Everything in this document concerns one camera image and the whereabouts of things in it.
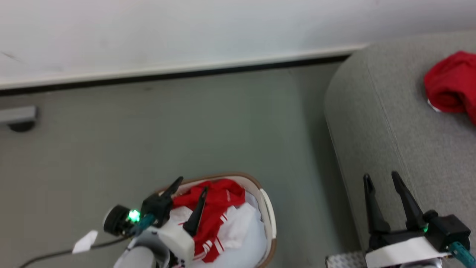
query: gray fabric upholstery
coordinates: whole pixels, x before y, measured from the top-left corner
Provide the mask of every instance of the gray fabric upholstery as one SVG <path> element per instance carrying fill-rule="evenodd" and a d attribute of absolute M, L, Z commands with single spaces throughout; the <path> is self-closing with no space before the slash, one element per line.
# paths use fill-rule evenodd
<path fill-rule="evenodd" d="M 476 53 L 476 31 L 375 44 L 342 64 L 329 86 L 327 124 L 363 248 L 369 237 L 364 173 L 392 229 L 405 228 L 392 170 L 424 212 L 457 215 L 476 241 L 476 126 L 465 114 L 431 109 L 423 84 L 434 64 L 458 50 Z"/>

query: white paper tag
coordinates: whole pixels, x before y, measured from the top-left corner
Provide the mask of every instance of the white paper tag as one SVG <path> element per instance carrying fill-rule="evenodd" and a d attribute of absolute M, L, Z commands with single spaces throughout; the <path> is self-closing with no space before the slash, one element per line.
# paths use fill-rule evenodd
<path fill-rule="evenodd" d="M 83 236 L 80 240 L 74 244 L 73 254 L 81 253 L 84 251 L 89 251 L 91 249 L 92 244 L 96 241 L 98 237 L 98 232 L 96 230 L 90 231 L 87 235 Z"/>

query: teal cable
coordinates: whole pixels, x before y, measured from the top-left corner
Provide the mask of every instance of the teal cable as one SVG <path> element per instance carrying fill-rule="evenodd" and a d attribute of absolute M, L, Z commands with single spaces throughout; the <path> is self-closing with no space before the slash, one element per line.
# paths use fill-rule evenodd
<path fill-rule="evenodd" d="M 449 252 L 466 268 L 476 268 L 476 259 L 461 243 L 453 242 L 449 245 Z"/>

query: wall baseboard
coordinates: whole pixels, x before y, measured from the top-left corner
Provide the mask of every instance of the wall baseboard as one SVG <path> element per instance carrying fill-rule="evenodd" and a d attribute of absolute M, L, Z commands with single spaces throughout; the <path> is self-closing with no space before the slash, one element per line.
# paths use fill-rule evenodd
<path fill-rule="evenodd" d="M 197 64 L 169 68 L 146 68 L 120 72 L 95 72 L 71 76 L 0 82 L 0 96 L 341 62 L 350 54 L 365 46 L 367 45 L 360 44 L 339 47 L 332 50 L 307 52 L 299 55 L 248 59 L 236 62 Z"/>

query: black cable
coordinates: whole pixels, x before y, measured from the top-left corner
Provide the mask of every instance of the black cable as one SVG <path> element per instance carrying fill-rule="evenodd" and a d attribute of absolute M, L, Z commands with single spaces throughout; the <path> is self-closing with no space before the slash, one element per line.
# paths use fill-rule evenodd
<path fill-rule="evenodd" d="M 120 242 L 125 241 L 127 239 L 129 239 L 129 237 L 122 237 L 122 238 L 119 238 L 119 239 L 116 239 L 116 240 L 113 240 L 113 241 L 110 241 L 110 242 L 105 242 L 105 243 L 101 243 L 101 244 L 97 244 L 97 245 L 92 245 L 91 250 L 112 246 L 114 244 L 120 243 Z M 63 256 L 63 255 L 69 255 L 69 254 L 73 254 L 73 249 L 68 249 L 68 250 L 63 250 L 63 251 L 58 251 L 58 252 L 55 252 L 55 253 L 50 253 L 50 254 L 38 256 L 38 257 L 33 258 L 33 259 L 25 262 L 24 264 L 20 265 L 19 268 L 25 268 L 25 267 L 29 266 L 30 264 L 33 264 L 37 261 L 41 261 L 41 260 L 44 260 L 44 259 L 55 258 L 55 257 Z"/>

